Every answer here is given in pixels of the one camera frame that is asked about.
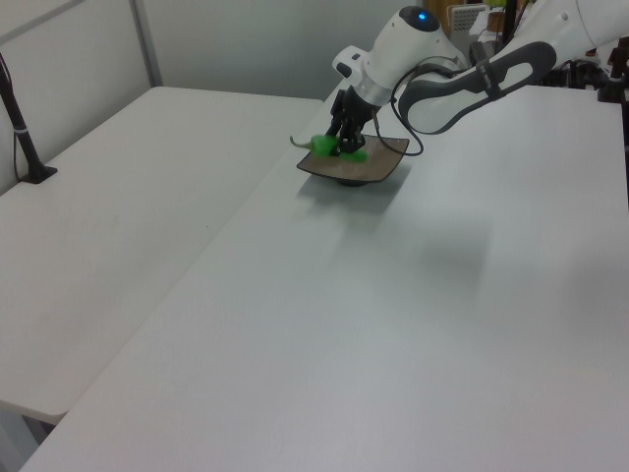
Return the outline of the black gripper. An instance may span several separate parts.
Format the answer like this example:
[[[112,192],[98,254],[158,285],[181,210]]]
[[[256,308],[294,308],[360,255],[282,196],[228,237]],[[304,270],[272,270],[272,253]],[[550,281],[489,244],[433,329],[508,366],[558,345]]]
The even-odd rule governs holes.
[[[325,132],[329,141],[327,154],[354,153],[361,149],[365,145],[362,127],[380,108],[364,101],[353,87],[338,91],[332,104],[331,123]]]

